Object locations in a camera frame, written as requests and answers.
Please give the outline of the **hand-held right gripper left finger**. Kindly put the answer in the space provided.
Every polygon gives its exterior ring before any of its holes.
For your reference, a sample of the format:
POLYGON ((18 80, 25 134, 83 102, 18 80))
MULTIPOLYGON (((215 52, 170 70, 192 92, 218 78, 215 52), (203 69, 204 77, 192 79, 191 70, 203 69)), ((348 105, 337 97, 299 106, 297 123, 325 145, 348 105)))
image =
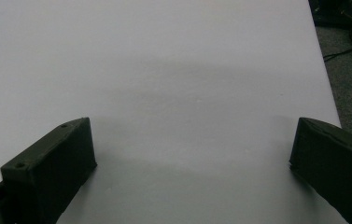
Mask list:
POLYGON ((6 224, 56 224, 96 166, 90 120, 59 125, 0 168, 6 224))

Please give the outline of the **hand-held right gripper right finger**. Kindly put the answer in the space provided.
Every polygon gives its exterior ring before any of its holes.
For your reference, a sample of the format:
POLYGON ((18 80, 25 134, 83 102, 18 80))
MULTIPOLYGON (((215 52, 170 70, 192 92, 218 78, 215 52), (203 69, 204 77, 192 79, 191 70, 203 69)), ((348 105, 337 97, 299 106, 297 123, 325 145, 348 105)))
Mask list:
POLYGON ((352 134, 329 123, 300 118, 290 170, 352 224, 352 134))

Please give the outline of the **dark equipment base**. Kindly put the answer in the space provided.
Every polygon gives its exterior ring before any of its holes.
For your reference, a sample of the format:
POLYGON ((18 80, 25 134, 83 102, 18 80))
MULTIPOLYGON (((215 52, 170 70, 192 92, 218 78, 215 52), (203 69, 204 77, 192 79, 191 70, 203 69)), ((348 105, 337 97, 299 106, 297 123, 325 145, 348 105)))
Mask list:
POLYGON ((308 0, 315 26, 352 28, 352 0, 308 0))

